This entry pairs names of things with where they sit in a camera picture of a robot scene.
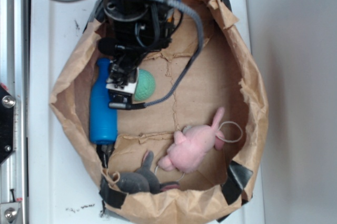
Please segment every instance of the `blue bottle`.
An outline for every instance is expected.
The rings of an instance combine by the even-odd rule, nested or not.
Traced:
[[[117,110],[108,107],[110,98],[105,87],[109,64],[107,58],[97,61],[100,73],[90,96],[90,141],[97,145],[113,144],[117,138]]]

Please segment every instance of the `green ball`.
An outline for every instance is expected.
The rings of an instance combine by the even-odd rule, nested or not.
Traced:
[[[153,75],[146,70],[139,70],[138,83],[134,95],[135,101],[148,99],[156,89]]]

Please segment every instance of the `pink plush toy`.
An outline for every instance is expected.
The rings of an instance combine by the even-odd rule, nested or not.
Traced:
[[[158,166],[166,171],[174,168],[185,173],[195,171],[206,153],[214,146],[217,150],[222,149],[224,138],[219,130],[219,123],[225,113],[225,108],[218,108],[213,123],[209,125],[198,125],[187,127],[174,133],[174,143],[168,148],[167,155],[162,157]]]

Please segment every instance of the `bolt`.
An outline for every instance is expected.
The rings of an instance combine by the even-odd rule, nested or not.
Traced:
[[[5,146],[5,151],[10,152],[12,150],[12,147],[10,145]]]
[[[8,220],[9,223],[12,223],[17,216],[17,211],[10,207],[5,211],[5,218]]]
[[[2,105],[6,108],[12,108],[15,105],[15,99],[12,96],[4,96],[2,98]]]

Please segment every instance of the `paper bag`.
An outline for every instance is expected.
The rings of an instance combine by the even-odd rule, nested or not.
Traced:
[[[118,111],[119,136],[108,169],[102,168],[96,146],[88,139],[90,92],[97,73],[95,63],[102,57],[97,41],[109,30],[102,18],[88,23],[51,94],[51,108],[101,189],[106,207],[134,223],[207,223],[229,215],[252,198],[265,144],[266,92],[234,25],[238,19],[221,0],[182,1],[202,19],[204,49],[167,101],[143,110]],[[196,45],[194,23],[185,16],[171,45],[147,56],[140,68],[155,77],[152,100],[169,91]],[[226,143],[223,151],[209,151],[198,170],[180,181],[180,190],[129,195],[114,184],[109,174],[135,171],[147,150],[155,155],[153,171],[172,144],[174,131],[186,125],[210,124],[219,106],[225,107],[223,121],[235,121],[244,129],[243,138]],[[231,126],[222,131],[227,139],[240,134]],[[181,175],[177,170],[157,173],[160,182],[174,181]]]

